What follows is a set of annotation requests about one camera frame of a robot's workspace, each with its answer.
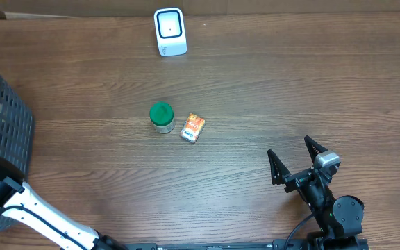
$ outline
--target wood grain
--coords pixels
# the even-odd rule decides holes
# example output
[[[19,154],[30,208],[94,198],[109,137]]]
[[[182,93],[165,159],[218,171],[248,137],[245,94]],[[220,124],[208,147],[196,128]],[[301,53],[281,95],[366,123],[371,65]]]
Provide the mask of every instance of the wood grain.
[[[285,238],[309,211],[270,183],[310,135],[342,156],[331,189],[365,202],[373,249],[400,248],[400,13],[186,17],[162,58],[152,18],[0,22],[1,73],[37,120],[29,183],[123,242]],[[174,132],[149,122],[156,101]],[[178,132],[206,118],[196,144]],[[315,230],[311,222],[298,237]],[[17,225],[0,249],[56,249]]]

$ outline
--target orange and white packet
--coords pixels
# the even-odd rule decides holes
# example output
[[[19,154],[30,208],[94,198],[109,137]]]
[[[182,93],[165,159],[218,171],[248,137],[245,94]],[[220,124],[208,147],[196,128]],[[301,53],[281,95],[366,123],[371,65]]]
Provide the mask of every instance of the orange and white packet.
[[[185,125],[183,126],[180,135],[187,141],[195,143],[199,138],[204,126],[205,119],[190,113],[189,117],[187,117],[187,120],[185,121]]]

